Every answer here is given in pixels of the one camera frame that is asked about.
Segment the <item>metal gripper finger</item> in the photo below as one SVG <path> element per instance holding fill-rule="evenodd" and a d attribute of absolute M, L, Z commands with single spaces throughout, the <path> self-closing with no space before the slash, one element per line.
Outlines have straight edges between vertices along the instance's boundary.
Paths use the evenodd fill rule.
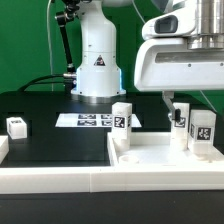
<path fill-rule="evenodd" d="M 168 118 L 170 121 L 179 122 L 181 118 L 181 110 L 176 109 L 172 103 L 172 99 L 174 98 L 174 92 L 173 91 L 163 91 L 162 92 L 162 99 L 164 103 L 166 104 L 169 113 Z"/>

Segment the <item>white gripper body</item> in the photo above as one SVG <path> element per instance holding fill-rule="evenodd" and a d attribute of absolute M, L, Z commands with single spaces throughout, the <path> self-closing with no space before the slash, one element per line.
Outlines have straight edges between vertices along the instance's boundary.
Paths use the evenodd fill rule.
<path fill-rule="evenodd" d="M 142 28 L 134 85 L 140 91 L 221 90 L 224 88 L 224 20 L 177 9 Z"/>

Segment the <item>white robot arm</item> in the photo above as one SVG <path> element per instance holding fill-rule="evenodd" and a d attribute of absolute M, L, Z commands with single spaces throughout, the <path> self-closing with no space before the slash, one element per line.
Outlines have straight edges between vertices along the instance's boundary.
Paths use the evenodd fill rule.
<path fill-rule="evenodd" d="M 142 28 L 134 70 L 140 91 L 161 91 L 172 120 L 176 91 L 224 89 L 224 0 L 152 0 L 163 14 Z M 116 65 L 116 28 L 104 7 L 129 5 L 131 0 L 81 0 L 82 63 L 72 93 L 96 101 L 122 92 Z"/>

